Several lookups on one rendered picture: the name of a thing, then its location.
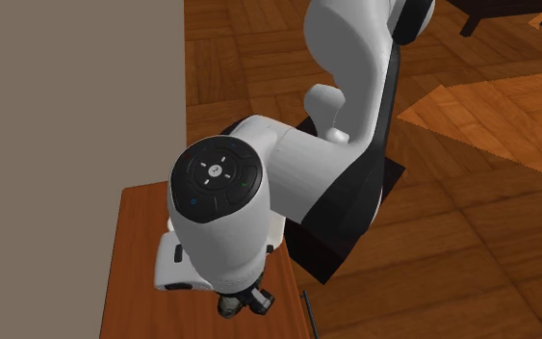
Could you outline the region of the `thin dark rod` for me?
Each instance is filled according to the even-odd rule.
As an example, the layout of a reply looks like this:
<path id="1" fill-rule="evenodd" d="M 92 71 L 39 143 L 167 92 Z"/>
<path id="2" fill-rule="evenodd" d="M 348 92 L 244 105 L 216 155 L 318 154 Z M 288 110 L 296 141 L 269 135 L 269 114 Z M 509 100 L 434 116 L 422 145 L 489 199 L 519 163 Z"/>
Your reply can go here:
<path id="1" fill-rule="evenodd" d="M 317 329 L 317 326 L 316 326 L 316 321 L 315 321 L 315 318 L 314 318 L 312 305 L 310 303 L 310 299 L 309 299 L 307 291 L 302 290 L 300 297 L 304 300 L 306 311 L 307 311 L 307 314 L 308 314 L 308 318 L 309 318 L 309 322 L 310 322 L 310 326 L 311 326 L 311 329 L 312 329 L 314 339 L 320 339 L 318 329 Z"/>

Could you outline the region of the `grey brown mottled object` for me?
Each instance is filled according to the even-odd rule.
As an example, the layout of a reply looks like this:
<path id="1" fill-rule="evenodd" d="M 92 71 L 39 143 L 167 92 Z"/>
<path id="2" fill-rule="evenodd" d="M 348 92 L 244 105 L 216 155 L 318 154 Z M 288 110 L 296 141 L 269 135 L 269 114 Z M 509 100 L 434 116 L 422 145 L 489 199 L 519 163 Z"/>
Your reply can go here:
<path id="1" fill-rule="evenodd" d="M 245 307 L 245 304 L 237 297 L 219 295 L 217 310 L 224 319 L 232 319 Z"/>

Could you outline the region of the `dark wooden furniture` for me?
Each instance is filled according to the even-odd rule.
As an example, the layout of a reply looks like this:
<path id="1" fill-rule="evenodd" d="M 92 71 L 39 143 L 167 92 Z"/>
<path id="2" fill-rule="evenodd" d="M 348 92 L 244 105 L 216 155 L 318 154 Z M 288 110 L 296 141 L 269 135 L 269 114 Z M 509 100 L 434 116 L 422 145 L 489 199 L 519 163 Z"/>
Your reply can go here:
<path id="1" fill-rule="evenodd" d="M 542 13 L 542 0 L 446 0 L 468 15 L 460 31 L 462 37 L 470 37 L 485 18 L 496 18 L 530 13 Z"/>

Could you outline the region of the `brown wooden table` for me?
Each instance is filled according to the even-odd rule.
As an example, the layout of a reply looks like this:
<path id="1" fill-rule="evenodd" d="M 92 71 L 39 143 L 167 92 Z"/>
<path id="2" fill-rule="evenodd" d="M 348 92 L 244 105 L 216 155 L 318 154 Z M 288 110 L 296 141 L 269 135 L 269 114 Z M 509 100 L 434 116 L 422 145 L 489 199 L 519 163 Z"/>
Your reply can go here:
<path id="1" fill-rule="evenodd" d="M 155 289 L 167 220 L 165 182 L 122 191 L 100 339 L 311 339 L 284 245 L 267 256 L 262 287 L 275 303 L 265 316 L 246 308 L 227 320 L 215 293 Z"/>

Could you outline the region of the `black robot stand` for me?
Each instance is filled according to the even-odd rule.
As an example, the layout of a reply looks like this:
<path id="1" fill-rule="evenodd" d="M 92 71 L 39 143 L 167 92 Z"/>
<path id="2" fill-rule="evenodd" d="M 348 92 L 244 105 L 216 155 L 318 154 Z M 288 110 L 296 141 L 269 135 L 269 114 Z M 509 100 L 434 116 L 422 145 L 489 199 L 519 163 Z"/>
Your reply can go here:
<path id="1" fill-rule="evenodd" d="M 271 205 L 286 218 L 290 257 L 321 284 L 340 268 L 405 171 L 385 156 L 390 124 L 359 156 L 341 161 L 314 150 L 319 137 L 311 118 L 277 142 L 267 173 Z"/>

